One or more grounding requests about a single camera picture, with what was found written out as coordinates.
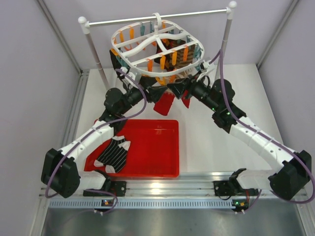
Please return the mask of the white clip sock hanger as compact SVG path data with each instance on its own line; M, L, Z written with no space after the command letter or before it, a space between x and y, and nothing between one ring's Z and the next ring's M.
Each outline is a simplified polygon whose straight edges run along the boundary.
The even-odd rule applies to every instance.
M114 32L111 37L113 53L119 55L132 72L149 77L171 77L198 66L204 57L202 43L178 24L163 20L158 14L155 17L155 20L132 23ZM167 50L162 39L183 40L184 44ZM173 53L172 64L175 65L177 51L194 44L199 45L201 54L193 64L172 71L163 69L165 55Z

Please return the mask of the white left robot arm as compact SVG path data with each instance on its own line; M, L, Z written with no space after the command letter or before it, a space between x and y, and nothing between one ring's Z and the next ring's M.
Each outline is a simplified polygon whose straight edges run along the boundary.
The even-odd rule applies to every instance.
M132 107L143 101L145 105L158 102L166 86L156 86L156 80L141 77L137 82L129 75L123 76L126 92L111 88L105 94L105 110L100 118L83 135L56 150L45 154L41 182L46 185L46 198L51 198L49 190L64 198L79 191L95 191L107 195L111 191L110 177L105 171L85 171L86 159L99 146L113 139L122 130L131 116L125 117Z

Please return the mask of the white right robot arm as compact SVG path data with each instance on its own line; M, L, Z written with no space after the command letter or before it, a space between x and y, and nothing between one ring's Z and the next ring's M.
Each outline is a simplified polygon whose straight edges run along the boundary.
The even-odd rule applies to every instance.
M244 111L233 104L235 92L226 79L216 80L212 87L189 76L167 86L177 98L195 97L214 113L214 123L239 139L263 158L269 170L240 168L229 177L229 188L235 195L247 189L269 190L277 197L292 202L308 183L314 182L312 157L305 150L296 152L261 130Z

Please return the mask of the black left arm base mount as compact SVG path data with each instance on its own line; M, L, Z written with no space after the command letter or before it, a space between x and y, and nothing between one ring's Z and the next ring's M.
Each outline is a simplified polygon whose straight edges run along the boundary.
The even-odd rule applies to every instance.
M85 197L109 196L108 194L104 193L109 192L117 197L124 197L126 193L126 181L107 181L104 183L102 188L99 189L99 191L101 191L101 193L84 190L83 196Z

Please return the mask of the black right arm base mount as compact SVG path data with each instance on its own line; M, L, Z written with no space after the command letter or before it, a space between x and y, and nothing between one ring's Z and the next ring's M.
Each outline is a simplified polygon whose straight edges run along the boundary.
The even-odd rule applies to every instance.
M217 180L213 182L215 196L217 197L229 197L236 195L235 186L228 180Z

